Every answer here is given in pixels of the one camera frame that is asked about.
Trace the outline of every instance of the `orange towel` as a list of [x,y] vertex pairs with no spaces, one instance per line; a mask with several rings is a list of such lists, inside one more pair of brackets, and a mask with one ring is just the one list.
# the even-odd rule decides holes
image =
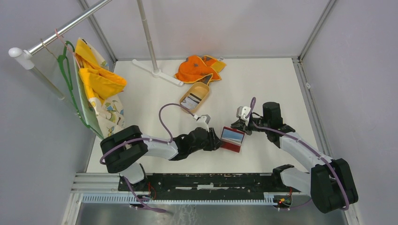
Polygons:
[[219,81],[221,77],[218,73],[226,65],[210,55],[204,55],[203,57],[192,55],[181,63],[175,77],[184,83],[195,83],[209,75],[211,76],[209,82]]

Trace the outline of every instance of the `white table surface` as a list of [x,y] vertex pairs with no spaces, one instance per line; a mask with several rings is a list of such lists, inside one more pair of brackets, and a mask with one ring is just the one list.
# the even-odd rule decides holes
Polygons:
[[[160,60],[158,66],[164,73],[173,75],[183,61]],[[209,126],[214,127],[218,137],[224,126],[229,127],[237,120],[237,108],[249,106],[255,96],[254,112],[262,115],[263,103],[278,102],[284,122],[317,146],[291,59],[225,59],[224,62],[227,66],[220,73],[222,80],[210,83],[209,98],[196,112],[210,115]],[[124,92],[119,94],[127,126],[138,125],[145,134],[169,138],[159,122],[159,109],[167,103],[178,103],[191,85],[177,87],[153,78],[131,61],[118,61],[115,73],[127,80]],[[174,137],[196,127],[195,120],[178,106],[165,108],[162,118]],[[99,163],[101,156],[100,139],[96,138],[87,172],[107,173],[106,167]],[[284,164],[305,170],[296,159],[270,143],[264,133],[246,135],[240,153],[225,149],[200,150],[181,161],[142,157],[138,162],[147,173],[270,173]]]

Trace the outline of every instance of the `red box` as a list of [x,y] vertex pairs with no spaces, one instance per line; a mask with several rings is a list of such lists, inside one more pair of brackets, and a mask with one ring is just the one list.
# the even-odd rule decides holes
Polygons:
[[[232,132],[235,132],[235,133],[238,133],[238,134],[242,134],[243,135],[242,136],[242,140],[240,142],[234,142],[234,141],[226,139],[225,137],[223,137],[225,130],[230,130]],[[228,150],[231,150],[231,151],[239,153],[240,152],[240,146],[242,145],[244,136],[245,136],[245,133],[240,131],[240,130],[232,129],[232,128],[229,128],[229,127],[224,127],[224,129],[222,130],[222,134],[221,134],[221,141],[222,141],[221,148],[228,149]]]

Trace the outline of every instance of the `yellow towel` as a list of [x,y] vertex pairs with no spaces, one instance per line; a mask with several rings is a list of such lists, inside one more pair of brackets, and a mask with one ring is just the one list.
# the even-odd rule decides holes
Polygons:
[[106,69],[103,69],[95,59],[90,47],[81,39],[78,39],[76,58],[81,62],[79,70],[87,99],[98,98],[101,104],[105,99],[121,92],[127,81]]

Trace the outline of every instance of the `metal pole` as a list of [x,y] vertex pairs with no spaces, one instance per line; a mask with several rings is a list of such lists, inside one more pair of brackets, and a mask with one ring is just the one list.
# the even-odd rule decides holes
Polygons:
[[334,7],[336,1],[337,0],[329,0],[329,2],[327,3],[325,9],[322,12],[321,17],[319,18],[319,20],[316,23],[313,31],[310,34],[310,37],[308,38],[306,44],[304,45],[303,50],[301,50],[301,53],[299,55],[300,61],[302,61],[304,59],[304,57],[306,56],[306,54],[308,52],[308,49],[310,48],[310,46],[314,42],[314,39],[315,39],[316,35],[318,34],[319,30],[323,26],[326,18],[329,16],[329,13],[331,12],[332,8]]
[[75,114],[77,114],[73,104],[65,98],[65,95],[55,87],[54,84],[49,81],[39,69],[37,69],[37,67],[33,67],[29,71],[32,72],[32,74],[34,74],[35,77],[38,78],[48,89],[50,89],[50,91],[55,94],[59,100],[62,100],[70,109],[73,110],[73,112],[75,112]]
[[[102,1],[99,1],[99,2],[95,3],[90,8],[88,8],[86,11],[84,11],[82,14],[76,16],[75,18],[73,18],[72,20],[70,20],[69,22],[67,22],[66,24],[61,26],[60,28],[58,28],[57,29],[58,30],[58,34],[62,35],[64,33],[66,33],[72,27],[78,25],[81,21],[83,21],[85,18],[89,17],[91,14],[93,14],[94,12],[96,12],[97,10],[102,8],[104,5],[108,4],[110,1],[111,0],[102,0]],[[53,42],[54,40],[56,40],[56,39],[57,39],[57,35],[54,32],[53,34],[51,34],[48,37],[44,38],[43,42],[40,42],[36,46],[34,46],[31,49],[29,49],[28,52],[31,55],[34,55],[34,54],[36,54],[38,51],[40,51],[44,47],[43,44],[48,45],[51,42]]]
[[[77,2],[81,6],[82,10],[87,10],[89,8],[89,4],[87,3],[86,0],[77,0]],[[109,58],[112,60],[112,64],[116,63],[117,57],[115,55],[115,52],[112,50],[111,45],[109,44],[107,38],[105,37],[104,32],[102,32],[102,29],[98,24],[98,21],[95,18],[95,16],[91,15],[90,17],[88,17],[88,21],[90,22],[91,26],[94,28],[94,31],[97,34],[98,38],[101,40],[102,45],[108,51],[108,55]]]
[[155,51],[153,50],[151,34],[149,33],[148,21],[146,20],[144,5],[142,0],[137,0],[139,14],[141,15],[142,25],[144,26],[144,32],[146,37],[146,42],[149,48],[149,54],[151,55],[151,61],[153,66],[153,72],[156,74],[159,72],[158,64],[156,63]]

